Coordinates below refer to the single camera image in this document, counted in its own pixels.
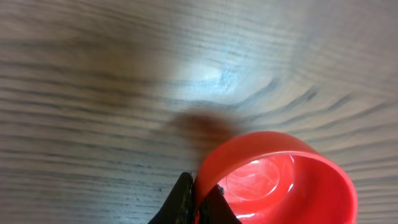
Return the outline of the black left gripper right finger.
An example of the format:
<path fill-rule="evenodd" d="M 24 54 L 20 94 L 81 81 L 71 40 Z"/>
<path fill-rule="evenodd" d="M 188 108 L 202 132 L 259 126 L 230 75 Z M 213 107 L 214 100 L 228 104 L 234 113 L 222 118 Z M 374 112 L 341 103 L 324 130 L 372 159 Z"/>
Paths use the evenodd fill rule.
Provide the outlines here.
<path fill-rule="evenodd" d="M 199 224 L 242 224 L 224 198 L 223 188 L 215 185 L 201 203 Z"/>

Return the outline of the red measuring scoop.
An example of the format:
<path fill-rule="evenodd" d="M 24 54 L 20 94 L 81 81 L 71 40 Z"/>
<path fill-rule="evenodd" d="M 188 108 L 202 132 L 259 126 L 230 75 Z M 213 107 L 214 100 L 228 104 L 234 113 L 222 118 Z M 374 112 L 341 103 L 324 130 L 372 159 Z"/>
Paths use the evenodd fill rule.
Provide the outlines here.
<path fill-rule="evenodd" d="M 358 196 L 348 174 L 305 142 L 261 131 L 236 136 L 203 161 L 195 208 L 214 187 L 242 223 L 356 223 Z"/>

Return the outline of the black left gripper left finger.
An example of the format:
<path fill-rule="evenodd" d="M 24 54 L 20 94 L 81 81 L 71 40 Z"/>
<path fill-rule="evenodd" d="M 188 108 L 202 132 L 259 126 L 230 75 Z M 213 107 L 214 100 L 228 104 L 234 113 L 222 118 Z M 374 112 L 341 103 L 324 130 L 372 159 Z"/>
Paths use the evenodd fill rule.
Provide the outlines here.
<path fill-rule="evenodd" d="M 193 177 L 181 173 L 163 206 L 149 221 L 149 224 L 192 224 L 194 217 Z"/>

